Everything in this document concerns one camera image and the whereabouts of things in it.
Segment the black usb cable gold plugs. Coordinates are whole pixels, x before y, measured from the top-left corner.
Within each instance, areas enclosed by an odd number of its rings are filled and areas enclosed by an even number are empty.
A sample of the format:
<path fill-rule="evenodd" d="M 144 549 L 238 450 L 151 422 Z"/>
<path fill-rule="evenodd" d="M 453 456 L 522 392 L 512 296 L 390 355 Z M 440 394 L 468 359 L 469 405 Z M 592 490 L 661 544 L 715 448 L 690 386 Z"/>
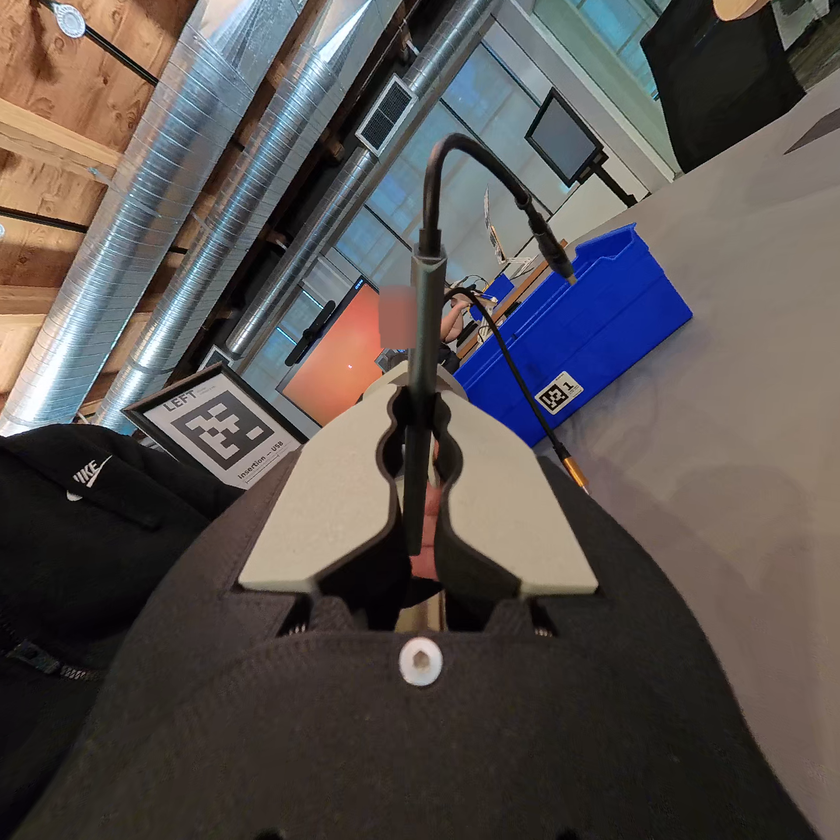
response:
<path fill-rule="evenodd" d="M 493 336 L 496 338 L 502 357 L 507 363 L 511 374 L 513 375 L 516 383 L 518 384 L 518 387 L 524 399 L 527 401 L 533 415 L 536 417 L 537 421 L 539 422 L 539 425 L 542 427 L 545 436 L 549 439 L 549 443 L 554 453 L 560 460 L 562 467 L 565 469 L 565 472 L 573 480 L 577 487 L 581 488 L 584 493 L 589 495 L 590 490 L 588 479 L 585 477 L 582 469 L 572 457 L 570 451 L 560 441 L 556 433 L 553 431 L 553 428 L 549 425 L 548 421 L 541 414 L 540 406 L 538 405 L 533 395 L 530 393 L 529 387 L 524 381 L 515 361 L 512 359 L 511 353 L 508 350 L 505 340 L 501 336 L 501 332 L 496 322 L 493 320 L 487 308 L 484 306 L 480 294 L 472 289 L 462 287 L 447 287 L 447 290 L 444 293 L 444 301 L 451 301 L 457 297 L 467 299 L 471 305 L 476 306 L 476 308 L 479 310 L 479 313 L 481 314 L 482 318 L 486 321 L 487 327 L 489 328 Z"/>

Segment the silver ventilation duct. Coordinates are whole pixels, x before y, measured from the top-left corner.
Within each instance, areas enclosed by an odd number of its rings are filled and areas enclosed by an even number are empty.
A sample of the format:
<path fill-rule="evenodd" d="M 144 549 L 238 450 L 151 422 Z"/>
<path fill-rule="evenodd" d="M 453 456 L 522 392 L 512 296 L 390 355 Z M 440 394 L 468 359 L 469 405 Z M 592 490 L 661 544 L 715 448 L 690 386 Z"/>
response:
<path fill-rule="evenodd" d="M 373 193 L 481 41 L 500 4 L 459 1 L 450 8 L 404 76 L 416 101 L 395 136 L 380 155 L 365 147 L 352 153 L 228 337 L 225 349 L 236 363 L 245 364 L 259 341 L 270 334 L 279 321 L 281 305 Z"/>
<path fill-rule="evenodd" d="M 3 436 L 72 421 L 304 7 L 195 3 L 6 399 Z"/>
<path fill-rule="evenodd" d="M 91 423 L 160 390 L 342 103 L 398 1 L 325 2 Z"/>

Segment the blue plastic bin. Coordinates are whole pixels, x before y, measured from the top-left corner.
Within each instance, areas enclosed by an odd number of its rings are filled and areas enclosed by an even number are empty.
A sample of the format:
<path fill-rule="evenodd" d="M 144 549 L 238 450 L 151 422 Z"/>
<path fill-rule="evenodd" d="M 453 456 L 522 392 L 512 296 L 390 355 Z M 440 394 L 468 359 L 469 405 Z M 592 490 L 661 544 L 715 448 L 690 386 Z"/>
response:
<path fill-rule="evenodd" d="M 634 223 L 580 243 L 576 283 L 552 273 L 499 327 L 557 428 L 692 319 Z"/>

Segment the monitor with orange screen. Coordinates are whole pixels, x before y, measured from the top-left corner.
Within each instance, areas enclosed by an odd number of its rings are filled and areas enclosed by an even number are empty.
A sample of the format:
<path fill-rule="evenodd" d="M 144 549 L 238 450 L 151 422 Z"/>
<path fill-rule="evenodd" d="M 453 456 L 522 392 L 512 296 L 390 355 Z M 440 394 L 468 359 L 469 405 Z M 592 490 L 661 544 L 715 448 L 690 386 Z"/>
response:
<path fill-rule="evenodd" d="M 346 292 L 324 330 L 299 364 L 287 367 L 276 392 L 319 426 L 357 403 L 383 375 L 379 291 L 360 277 Z"/>

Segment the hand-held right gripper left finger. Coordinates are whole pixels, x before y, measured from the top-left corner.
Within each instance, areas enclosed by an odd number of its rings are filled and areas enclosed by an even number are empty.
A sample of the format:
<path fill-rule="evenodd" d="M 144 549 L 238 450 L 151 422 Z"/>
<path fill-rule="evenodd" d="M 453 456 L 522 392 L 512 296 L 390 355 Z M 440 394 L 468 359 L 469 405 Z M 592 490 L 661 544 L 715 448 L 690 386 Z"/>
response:
<path fill-rule="evenodd" d="M 241 570 L 252 592 L 316 592 L 396 525 L 383 447 L 399 385 L 379 385 L 305 445 Z"/>

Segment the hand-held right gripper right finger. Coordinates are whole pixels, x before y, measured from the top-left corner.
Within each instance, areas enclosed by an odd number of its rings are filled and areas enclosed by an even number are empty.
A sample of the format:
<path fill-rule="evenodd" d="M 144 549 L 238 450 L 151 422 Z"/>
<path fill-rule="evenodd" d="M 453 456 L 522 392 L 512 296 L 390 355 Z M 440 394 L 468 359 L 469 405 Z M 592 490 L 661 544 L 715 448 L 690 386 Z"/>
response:
<path fill-rule="evenodd" d="M 453 594 L 592 594 L 598 582 L 539 462 L 464 398 L 438 395 L 435 565 Z"/>

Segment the black video bar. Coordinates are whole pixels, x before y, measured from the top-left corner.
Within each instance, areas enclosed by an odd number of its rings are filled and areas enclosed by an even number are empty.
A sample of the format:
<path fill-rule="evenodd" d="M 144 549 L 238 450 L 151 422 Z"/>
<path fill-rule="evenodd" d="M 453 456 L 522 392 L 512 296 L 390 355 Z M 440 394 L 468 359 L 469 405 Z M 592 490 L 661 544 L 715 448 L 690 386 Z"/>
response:
<path fill-rule="evenodd" d="M 312 345 L 321 338 L 336 307 L 336 301 L 328 301 L 314 320 L 302 331 L 301 338 L 285 359 L 285 365 L 287 367 L 299 364 L 310 351 Z"/>

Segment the dark monitor on stand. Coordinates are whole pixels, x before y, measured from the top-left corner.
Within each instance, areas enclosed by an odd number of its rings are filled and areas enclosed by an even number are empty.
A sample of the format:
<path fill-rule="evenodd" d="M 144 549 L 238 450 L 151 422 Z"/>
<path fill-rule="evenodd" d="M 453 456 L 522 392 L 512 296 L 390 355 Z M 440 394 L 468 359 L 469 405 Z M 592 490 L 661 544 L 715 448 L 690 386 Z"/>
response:
<path fill-rule="evenodd" d="M 605 169 L 606 147 L 582 117 L 552 87 L 524 136 L 567 187 L 582 185 L 595 175 L 626 207 L 637 204 Z"/>

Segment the duct vent grille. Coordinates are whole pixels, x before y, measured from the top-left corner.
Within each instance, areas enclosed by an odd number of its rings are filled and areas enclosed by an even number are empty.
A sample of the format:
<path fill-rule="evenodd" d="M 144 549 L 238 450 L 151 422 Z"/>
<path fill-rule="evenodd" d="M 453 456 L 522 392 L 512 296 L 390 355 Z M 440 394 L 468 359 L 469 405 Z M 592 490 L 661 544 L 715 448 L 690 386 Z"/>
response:
<path fill-rule="evenodd" d="M 381 157 L 416 102 L 417 95 L 399 76 L 393 75 L 360 123 L 356 138 L 374 157 Z"/>

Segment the person's black jacket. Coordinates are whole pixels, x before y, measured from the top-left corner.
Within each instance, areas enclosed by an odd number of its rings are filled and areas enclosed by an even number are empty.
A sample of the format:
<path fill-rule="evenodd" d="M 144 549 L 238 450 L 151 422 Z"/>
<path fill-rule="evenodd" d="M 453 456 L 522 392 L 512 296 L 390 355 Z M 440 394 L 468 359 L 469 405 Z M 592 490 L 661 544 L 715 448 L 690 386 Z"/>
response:
<path fill-rule="evenodd" d="M 243 493 L 104 427 L 2 437 L 2 838 L 71 750 L 154 589 Z"/>

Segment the framed marker sign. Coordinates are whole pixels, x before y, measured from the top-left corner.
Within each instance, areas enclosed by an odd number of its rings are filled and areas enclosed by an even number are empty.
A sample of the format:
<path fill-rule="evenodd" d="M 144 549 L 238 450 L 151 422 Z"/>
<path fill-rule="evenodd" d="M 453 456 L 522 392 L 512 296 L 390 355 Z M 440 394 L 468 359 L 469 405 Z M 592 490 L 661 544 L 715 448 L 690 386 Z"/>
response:
<path fill-rule="evenodd" d="M 308 437 L 223 362 L 122 409 L 183 464 L 246 490 Z"/>

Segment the person's left hand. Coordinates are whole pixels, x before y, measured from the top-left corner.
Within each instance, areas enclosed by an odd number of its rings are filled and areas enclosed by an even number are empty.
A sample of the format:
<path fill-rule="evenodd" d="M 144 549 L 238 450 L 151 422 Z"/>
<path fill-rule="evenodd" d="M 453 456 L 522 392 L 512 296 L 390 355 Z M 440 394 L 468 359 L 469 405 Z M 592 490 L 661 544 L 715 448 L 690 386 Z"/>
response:
<path fill-rule="evenodd" d="M 413 578 L 421 581 L 438 583 L 435 541 L 441 500 L 442 488 L 433 486 L 432 483 L 428 482 L 426 485 L 421 548 L 418 554 L 410 558 Z"/>

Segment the grey usb hub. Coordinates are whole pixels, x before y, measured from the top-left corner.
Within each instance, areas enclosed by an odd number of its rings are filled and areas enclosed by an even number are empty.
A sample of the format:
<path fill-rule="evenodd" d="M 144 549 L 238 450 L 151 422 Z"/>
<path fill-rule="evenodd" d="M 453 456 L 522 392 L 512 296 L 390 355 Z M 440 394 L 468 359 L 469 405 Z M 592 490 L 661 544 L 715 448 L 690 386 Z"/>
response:
<path fill-rule="evenodd" d="M 407 360 L 411 417 L 406 426 L 402 521 L 411 556 L 420 554 L 423 542 L 446 266 L 440 233 L 422 228 L 413 250 L 411 276 L 416 293 L 416 341 Z"/>

